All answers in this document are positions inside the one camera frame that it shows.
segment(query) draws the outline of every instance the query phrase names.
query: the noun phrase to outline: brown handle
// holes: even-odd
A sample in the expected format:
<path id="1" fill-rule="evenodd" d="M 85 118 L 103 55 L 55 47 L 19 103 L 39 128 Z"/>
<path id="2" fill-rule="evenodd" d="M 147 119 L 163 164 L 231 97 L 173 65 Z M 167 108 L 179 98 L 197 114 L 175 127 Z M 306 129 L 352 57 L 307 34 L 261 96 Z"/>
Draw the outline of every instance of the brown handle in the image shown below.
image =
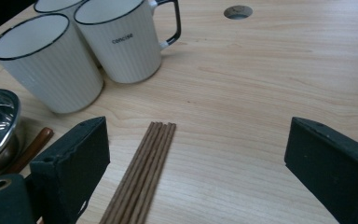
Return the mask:
<path id="1" fill-rule="evenodd" d="M 48 143 L 54 132 L 50 128 L 43 128 L 42 131 L 36 136 L 34 141 L 25 149 L 24 153 L 7 168 L 5 174 L 17 174 L 19 173 L 36 155 L 40 150 Z"/>

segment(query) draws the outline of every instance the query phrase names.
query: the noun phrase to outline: hole in table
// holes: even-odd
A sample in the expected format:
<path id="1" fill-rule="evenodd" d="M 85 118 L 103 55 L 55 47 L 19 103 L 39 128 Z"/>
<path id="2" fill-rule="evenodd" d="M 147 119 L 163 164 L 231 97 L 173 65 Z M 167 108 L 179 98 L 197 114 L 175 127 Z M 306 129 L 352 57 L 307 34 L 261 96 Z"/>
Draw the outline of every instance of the hole in table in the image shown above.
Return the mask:
<path id="1" fill-rule="evenodd" d="M 228 7 L 225 10 L 225 17 L 231 20 L 243 20 L 250 17 L 253 14 L 253 10 L 247 6 L 234 6 Z"/>

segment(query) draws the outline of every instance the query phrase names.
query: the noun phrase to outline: chopsticks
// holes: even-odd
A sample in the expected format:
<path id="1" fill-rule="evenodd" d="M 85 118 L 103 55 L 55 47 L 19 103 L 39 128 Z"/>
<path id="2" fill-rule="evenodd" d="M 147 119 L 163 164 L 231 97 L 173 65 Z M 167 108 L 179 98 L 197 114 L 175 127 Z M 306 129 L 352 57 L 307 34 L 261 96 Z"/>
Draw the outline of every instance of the chopsticks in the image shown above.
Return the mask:
<path id="1" fill-rule="evenodd" d="M 101 224 L 145 223 L 176 125 L 151 122 Z"/>
<path id="2" fill-rule="evenodd" d="M 54 132 L 48 127 L 43 128 L 36 136 L 34 141 L 25 149 L 21 156 L 10 165 L 4 174 L 17 174 L 19 173 L 48 143 Z"/>

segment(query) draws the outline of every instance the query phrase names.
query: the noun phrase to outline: white mug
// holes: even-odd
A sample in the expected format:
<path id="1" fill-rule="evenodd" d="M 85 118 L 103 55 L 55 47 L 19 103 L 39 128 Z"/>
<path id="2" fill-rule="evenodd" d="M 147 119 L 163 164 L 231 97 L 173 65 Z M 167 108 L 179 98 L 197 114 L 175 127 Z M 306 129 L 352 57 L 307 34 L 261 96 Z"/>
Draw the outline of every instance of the white mug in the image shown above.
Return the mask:
<path id="1" fill-rule="evenodd" d="M 175 7 L 176 32 L 159 43 L 153 11 L 169 2 Z M 161 65 L 161 50 L 181 34 L 177 0 L 89 0 L 76 10 L 75 21 L 107 75 L 119 83 L 152 76 Z"/>
<path id="2" fill-rule="evenodd" d="M 76 26 L 74 16 L 76 9 L 84 2 L 85 0 L 37 0 L 34 3 L 34 11 L 39 14 L 46 13 L 61 13 L 68 17 L 71 23 L 76 28 L 77 34 L 80 37 L 80 40 L 86 47 L 89 55 L 92 57 L 92 60 L 97 64 L 97 66 L 101 66 L 100 62 L 98 62 L 97 57 L 94 52 L 91 50 L 91 47 L 87 43 L 84 36 L 81 34 L 80 30 Z"/>
<path id="3" fill-rule="evenodd" d="M 92 103 L 103 78 L 62 14 L 31 18 L 0 35 L 0 64 L 56 113 Z"/>

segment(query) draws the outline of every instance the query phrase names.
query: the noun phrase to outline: table surface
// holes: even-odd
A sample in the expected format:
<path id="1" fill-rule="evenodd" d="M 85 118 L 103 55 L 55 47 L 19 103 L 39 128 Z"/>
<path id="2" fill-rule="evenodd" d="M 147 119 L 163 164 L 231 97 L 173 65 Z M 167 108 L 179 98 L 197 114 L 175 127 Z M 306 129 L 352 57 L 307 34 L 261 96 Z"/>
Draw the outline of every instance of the table surface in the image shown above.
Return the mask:
<path id="1" fill-rule="evenodd" d="M 230 20 L 226 8 L 254 11 Z M 148 80 L 110 80 L 87 108 L 50 112 L 0 65 L 0 88 L 22 103 L 27 143 L 49 145 L 79 122 L 106 116 L 111 163 L 78 223 L 98 223 L 151 121 L 177 130 L 147 223 L 337 223 L 285 167 L 292 117 L 358 141 L 358 1 L 180 0 L 183 32 Z M 0 27 L 35 16 L 29 7 Z M 171 4 L 155 13 L 174 30 Z M 29 174 L 29 168 L 21 173 Z"/>

